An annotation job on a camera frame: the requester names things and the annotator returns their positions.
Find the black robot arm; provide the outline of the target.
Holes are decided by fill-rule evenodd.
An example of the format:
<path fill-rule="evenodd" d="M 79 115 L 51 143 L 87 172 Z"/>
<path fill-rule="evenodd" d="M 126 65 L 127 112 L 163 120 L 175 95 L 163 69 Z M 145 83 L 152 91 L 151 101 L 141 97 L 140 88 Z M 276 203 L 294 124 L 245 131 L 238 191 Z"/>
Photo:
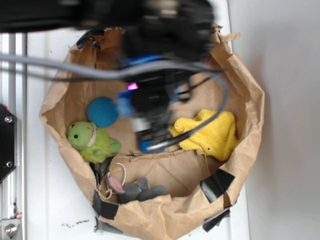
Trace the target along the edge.
<path fill-rule="evenodd" d="M 193 73 L 215 77 L 217 71 L 203 64 L 212 45 L 213 7 L 206 0 L 3 0 L 0 3 L 2 33 L 30 33 L 61 28 L 85 30 L 77 41 L 83 49 L 107 28 L 124 31 L 114 70 L 94 70 L 79 64 L 63 66 L 41 58 L 3 53 L 5 62 L 21 63 L 75 73 L 76 81 L 116 80 L 136 82 L 130 97 L 135 114 L 149 123 L 144 133 L 160 144 L 167 138 L 169 102 L 176 99 L 179 84 Z"/>

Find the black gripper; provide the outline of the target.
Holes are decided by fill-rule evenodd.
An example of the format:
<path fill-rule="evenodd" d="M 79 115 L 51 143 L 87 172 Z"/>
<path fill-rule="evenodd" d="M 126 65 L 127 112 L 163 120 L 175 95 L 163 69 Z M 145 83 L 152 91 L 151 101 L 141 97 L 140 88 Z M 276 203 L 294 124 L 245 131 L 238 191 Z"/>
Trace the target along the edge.
<path fill-rule="evenodd" d="M 140 0 L 133 10 L 134 25 L 125 28 L 122 52 L 128 58 L 160 54 L 182 62 L 200 62 L 211 47 L 213 7 L 207 0 Z M 184 85 L 191 72 L 186 73 Z M 165 137 L 172 112 L 153 110 L 143 117 L 154 137 Z"/>

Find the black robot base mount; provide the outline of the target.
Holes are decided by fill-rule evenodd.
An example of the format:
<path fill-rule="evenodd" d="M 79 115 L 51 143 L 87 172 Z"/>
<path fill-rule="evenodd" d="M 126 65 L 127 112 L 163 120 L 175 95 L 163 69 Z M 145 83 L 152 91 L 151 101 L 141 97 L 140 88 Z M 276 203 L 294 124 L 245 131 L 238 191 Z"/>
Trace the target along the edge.
<path fill-rule="evenodd" d="M 17 118 L 0 104 L 0 183 L 17 167 Z"/>

